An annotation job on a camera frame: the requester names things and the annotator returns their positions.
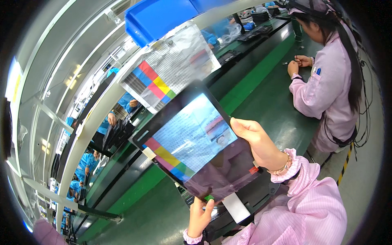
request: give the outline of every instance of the white tape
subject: white tape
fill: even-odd
[[[146,149],[144,149],[143,154],[146,155],[146,157],[150,160],[154,159],[154,157],[156,157],[156,154],[149,148],[147,147]]]

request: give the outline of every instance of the yellow color patch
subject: yellow color patch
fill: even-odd
[[[155,83],[155,85],[157,85],[158,88],[159,88],[160,90],[162,90],[162,92],[164,92],[165,94],[167,94],[167,93],[170,91],[170,88],[165,84],[165,82],[164,82],[160,77],[157,77],[157,78],[154,80],[154,83]]]
[[[165,161],[167,161],[168,163],[170,163],[174,167],[180,163],[180,161],[177,158],[175,158],[175,156],[170,154],[170,152],[168,152],[163,146],[160,146],[154,152],[155,152],[155,154],[162,157]]]

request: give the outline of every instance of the elastic cuff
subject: elastic cuff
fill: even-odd
[[[185,229],[185,231],[183,232],[183,237],[185,242],[187,242],[187,244],[198,244],[199,242],[201,242],[201,240],[203,239],[203,233],[196,238],[192,238],[190,236],[188,236],[188,229]]]
[[[291,76],[291,80],[293,80],[294,78],[299,78],[299,79],[303,80],[302,76],[295,74],[295,73],[293,73],[293,75]]]
[[[292,164],[291,164],[289,170],[287,171],[287,173],[285,175],[276,176],[276,175],[271,174],[271,182],[273,182],[273,183],[281,183],[281,182],[284,182],[285,180],[289,180],[294,175],[296,175],[296,173],[301,168],[301,162],[297,158],[297,151],[296,151],[296,149],[288,149],[288,148],[286,148],[285,152],[288,153],[289,156],[291,157]]]

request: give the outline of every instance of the hairnet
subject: hairnet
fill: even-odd
[[[306,13],[323,17],[330,11],[335,11],[328,0],[290,0],[288,14]]]
[[[65,120],[65,123],[71,127],[72,123],[73,123],[73,118],[72,117],[67,117],[67,119]]]

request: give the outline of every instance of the green sticker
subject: green sticker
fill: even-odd
[[[210,199],[214,199],[214,197],[212,195],[208,195],[204,199],[206,199],[206,201],[209,201]]]

